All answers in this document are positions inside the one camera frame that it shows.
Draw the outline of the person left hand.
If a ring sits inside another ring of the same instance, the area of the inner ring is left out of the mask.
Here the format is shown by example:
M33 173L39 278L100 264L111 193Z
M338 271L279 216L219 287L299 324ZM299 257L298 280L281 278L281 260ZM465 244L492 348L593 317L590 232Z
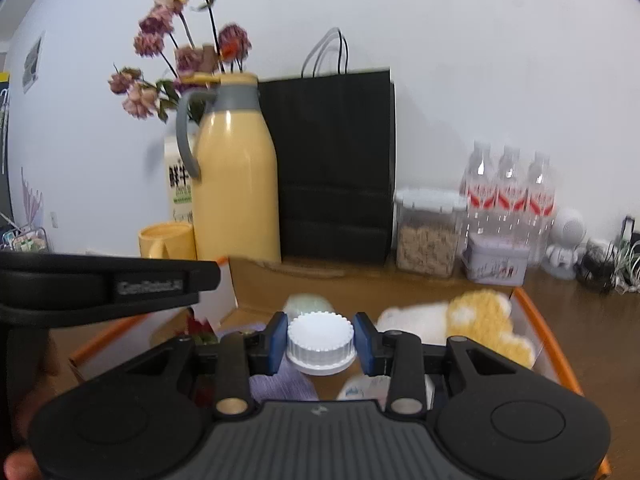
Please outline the person left hand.
M41 479L27 444L35 414L55 397L58 356L48 330L1 324L1 478Z

